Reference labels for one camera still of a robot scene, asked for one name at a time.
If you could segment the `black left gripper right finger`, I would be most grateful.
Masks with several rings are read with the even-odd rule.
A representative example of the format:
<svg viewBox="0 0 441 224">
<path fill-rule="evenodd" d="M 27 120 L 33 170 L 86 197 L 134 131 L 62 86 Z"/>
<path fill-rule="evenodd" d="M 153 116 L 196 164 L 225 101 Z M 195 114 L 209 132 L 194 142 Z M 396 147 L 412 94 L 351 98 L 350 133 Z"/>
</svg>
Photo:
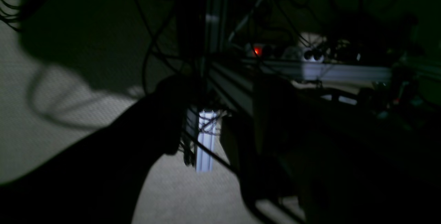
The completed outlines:
<svg viewBox="0 0 441 224">
<path fill-rule="evenodd" d="M 439 224 L 439 130 L 333 102 L 260 76 L 252 116 L 226 117 L 221 144 L 252 213 L 297 197 L 306 224 Z"/>
</svg>

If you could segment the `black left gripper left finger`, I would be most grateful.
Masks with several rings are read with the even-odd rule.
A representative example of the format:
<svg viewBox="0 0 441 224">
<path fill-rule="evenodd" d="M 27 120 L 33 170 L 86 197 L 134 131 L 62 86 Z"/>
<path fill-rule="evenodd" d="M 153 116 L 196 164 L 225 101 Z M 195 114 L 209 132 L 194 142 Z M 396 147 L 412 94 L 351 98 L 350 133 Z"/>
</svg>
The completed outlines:
<svg viewBox="0 0 441 224">
<path fill-rule="evenodd" d="M 110 125 L 1 185 L 2 224 L 130 224 L 145 179 L 175 155 L 193 80 L 171 76 Z"/>
</svg>

